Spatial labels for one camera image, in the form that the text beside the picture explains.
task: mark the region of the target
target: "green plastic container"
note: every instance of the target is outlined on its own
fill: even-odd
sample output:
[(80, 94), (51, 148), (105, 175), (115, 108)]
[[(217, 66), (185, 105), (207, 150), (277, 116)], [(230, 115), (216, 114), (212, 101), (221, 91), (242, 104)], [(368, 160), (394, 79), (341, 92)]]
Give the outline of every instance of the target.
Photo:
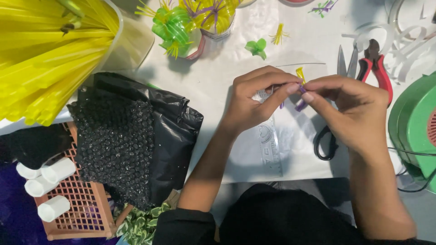
[[(429, 122), (435, 117), (436, 72), (423, 76), (411, 84), (395, 102), (388, 121), (388, 130), (395, 148), (436, 153), (430, 142), (432, 128)], [(424, 180), (436, 169), (436, 158), (399, 152), (408, 172), (417, 180)], [(430, 183), (436, 191), (436, 179)]]

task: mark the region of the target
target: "person's right hand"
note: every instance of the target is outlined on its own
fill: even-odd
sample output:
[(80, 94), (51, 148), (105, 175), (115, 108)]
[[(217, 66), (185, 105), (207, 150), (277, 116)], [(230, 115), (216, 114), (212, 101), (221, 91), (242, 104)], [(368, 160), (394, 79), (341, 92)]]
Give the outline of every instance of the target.
[[(351, 78), (333, 75), (304, 85), (302, 99), (326, 121), (332, 133), (360, 154), (371, 154), (386, 143), (388, 93)], [(325, 98), (336, 103), (336, 110)]]

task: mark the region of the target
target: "hand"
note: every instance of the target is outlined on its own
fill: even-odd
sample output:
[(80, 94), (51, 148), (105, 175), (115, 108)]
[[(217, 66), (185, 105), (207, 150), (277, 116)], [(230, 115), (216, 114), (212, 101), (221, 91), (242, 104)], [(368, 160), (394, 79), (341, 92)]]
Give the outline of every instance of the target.
[[(387, 149), (386, 111), (388, 93), (360, 81), (338, 75), (304, 85), (304, 101), (320, 114), (332, 133), (360, 154)], [(336, 103), (336, 110), (325, 98)]]
[[(235, 78), (233, 94), (221, 126), (236, 136), (268, 120), (285, 99), (299, 89), (302, 79), (284, 71), (265, 66)], [(252, 97), (259, 90), (274, 88), (273, 94), (260, 103)]]

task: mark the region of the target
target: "person's left hand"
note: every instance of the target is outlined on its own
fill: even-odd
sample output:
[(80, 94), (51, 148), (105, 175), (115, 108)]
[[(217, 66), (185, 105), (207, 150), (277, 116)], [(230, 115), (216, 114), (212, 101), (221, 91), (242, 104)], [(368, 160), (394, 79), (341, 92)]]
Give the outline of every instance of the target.
[[(265, 66), (235, 78), (230, 104), (221, 126), (238, 135), (268, 120), (285, 99), (297, 92), (303, 80), (273, 66)], [(260, 103), (252, 97), (259, 90), (271, 90), (273, 94)]]

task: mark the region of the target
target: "black bubble wrap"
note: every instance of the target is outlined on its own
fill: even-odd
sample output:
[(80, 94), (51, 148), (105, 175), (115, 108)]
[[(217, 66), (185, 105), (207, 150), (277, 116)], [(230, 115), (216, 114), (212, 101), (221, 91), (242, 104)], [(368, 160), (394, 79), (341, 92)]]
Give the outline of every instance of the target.
[(154, 150), (153, 108), (120, 96), (79, 100), (68, 106), (77, 127), (77, 162), (84, 181), (113, 187), (117, 203), (145, 210)]

